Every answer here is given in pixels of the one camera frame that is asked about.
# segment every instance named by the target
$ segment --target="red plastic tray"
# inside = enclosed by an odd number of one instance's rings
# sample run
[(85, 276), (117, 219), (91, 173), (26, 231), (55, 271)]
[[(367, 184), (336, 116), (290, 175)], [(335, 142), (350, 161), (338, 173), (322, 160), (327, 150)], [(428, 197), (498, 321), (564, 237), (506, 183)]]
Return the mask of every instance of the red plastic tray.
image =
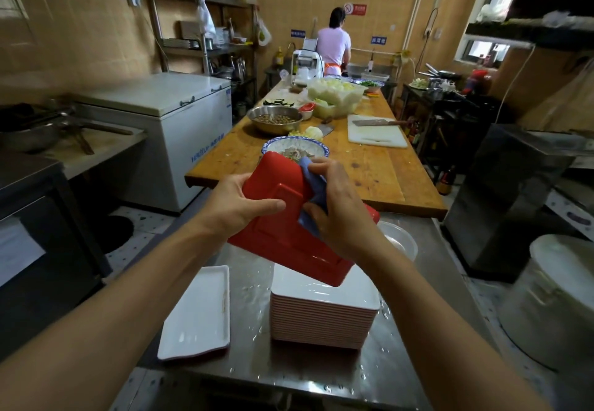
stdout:
[[(280, 198), (287, 206), (278, 214), (252, 220), (229, 238), (230, 243), (328, 285), (342, 284), (353, 263), (340, 258), (298, 222), (303, 204), (314, 195), (299, 164), (266, 152), (242, 190), (247, 198)], [(367, 208), (377, 223), (380, 213)]]

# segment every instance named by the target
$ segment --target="stainless steel counter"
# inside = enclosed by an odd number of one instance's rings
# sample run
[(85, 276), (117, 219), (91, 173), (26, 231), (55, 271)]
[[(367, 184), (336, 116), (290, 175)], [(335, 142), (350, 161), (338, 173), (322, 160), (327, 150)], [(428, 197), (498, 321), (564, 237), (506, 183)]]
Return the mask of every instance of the stainless steel counter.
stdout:
[[(419, 271), (496, 348), (432, 220), (388, 213), (382, 214), (382, 220), (403, 227), (414, 237), (419, 246), (415, 261)], [(230, 347), (219, 354), (162, 363), (156, 357), (158, 334), (139, 365), (181, 368), (209, 377), (367, 402), (375, 407), (430, 408), (383, 301), (360, 352), (271, 341), (269, 297), (274, 264), (230, 244), (209, 262), (220, 264), (227, 264), (230, 270)]]

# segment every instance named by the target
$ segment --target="freezer lid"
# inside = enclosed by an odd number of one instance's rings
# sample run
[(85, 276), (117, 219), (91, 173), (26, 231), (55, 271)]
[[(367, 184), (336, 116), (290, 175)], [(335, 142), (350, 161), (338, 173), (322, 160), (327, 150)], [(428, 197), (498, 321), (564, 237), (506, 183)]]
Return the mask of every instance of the freezer lid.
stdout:
[(231, 86), (228, 79), (164, 72), (117, 85), (75, 92), (74, 99), (88, 105), (161, 117)]

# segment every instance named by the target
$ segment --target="black hair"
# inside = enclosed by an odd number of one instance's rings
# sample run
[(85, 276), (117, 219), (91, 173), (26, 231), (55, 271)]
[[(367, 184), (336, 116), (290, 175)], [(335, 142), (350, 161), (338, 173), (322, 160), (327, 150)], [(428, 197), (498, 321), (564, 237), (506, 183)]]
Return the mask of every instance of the black hair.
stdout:
[(330, 14), (330, 28), (338, 28), (345, 21), (346, 13), (343, 8), (334, 8)]

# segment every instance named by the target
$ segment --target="blue rag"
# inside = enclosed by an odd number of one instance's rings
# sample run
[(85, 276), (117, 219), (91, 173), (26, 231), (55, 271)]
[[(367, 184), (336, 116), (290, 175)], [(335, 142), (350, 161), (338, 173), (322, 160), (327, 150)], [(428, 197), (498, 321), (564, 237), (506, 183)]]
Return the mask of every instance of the blue rag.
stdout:
[[(328, 206), (326, 205), (326, 180), (322, 175), (316, 175), (311, 173), (307, 166), (311, 163), (311, 159), (307, 156), (303, 156), (299, 161), (299, 165), (301, 170), (303, 171), (303, 176), (314, 190), (314, 197), (309, 200), (311, 203), (318, 205), (320, 208), (324, 210), (326, 214), (328, 214)], [(299, 223), (303, 228), (308, 230), (311, 234), (313, 234), (316, 238), (320, 238), (320, 231), (318, 230), (318, 226), (314, 219), (311, 216), (301, 210), (299, 214)]]

